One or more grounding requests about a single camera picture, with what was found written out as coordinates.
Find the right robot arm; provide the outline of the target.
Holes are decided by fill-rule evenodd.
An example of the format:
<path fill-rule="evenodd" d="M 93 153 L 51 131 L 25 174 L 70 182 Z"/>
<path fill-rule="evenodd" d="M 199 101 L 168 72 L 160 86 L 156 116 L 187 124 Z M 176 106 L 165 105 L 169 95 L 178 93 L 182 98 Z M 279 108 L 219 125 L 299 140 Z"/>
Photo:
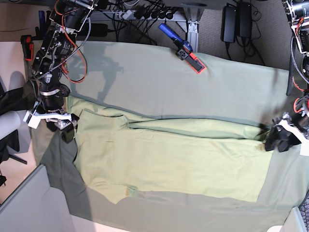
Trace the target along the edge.
<path fill-rule="evenodd" d="M 51 26 L 31 67 L 30 83 L 36 101 L 28 110 L 24 122 L 36 129 L 42 120 L 51 131 L 60 131 L 64 142 L 74 139 L 74 130 L 79 117 L 67 113 L 63 106 L 70 89 L 60 82 L 67 76 L 66 63 L 81 47 L 76 37 L 85 23 L 90 24 L 90 15 L 97 7 L 96 0 L 58 0 L 50 14 Z"/>

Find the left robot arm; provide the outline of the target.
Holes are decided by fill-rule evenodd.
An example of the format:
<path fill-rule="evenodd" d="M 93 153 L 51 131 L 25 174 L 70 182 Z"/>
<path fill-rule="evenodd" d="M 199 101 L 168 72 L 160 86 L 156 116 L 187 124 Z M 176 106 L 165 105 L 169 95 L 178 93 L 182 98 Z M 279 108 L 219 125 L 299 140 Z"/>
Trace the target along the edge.
<path fill-rule="evenodd" d="M 265 140 L 265 150 L 288 151 L 300 145 L 300 155 L 309 155 L 309 88 L 301 88 L 295 81 L 297 71 L 309 84 L 309 2 L 307 0 L 283 0 L 282 5 L 292 31 L 290 42 L 290 64 L 286 95 L 295 87 L 303 96 L 293 102 L 293 113 L 284 113 L 274 118 Z"/>

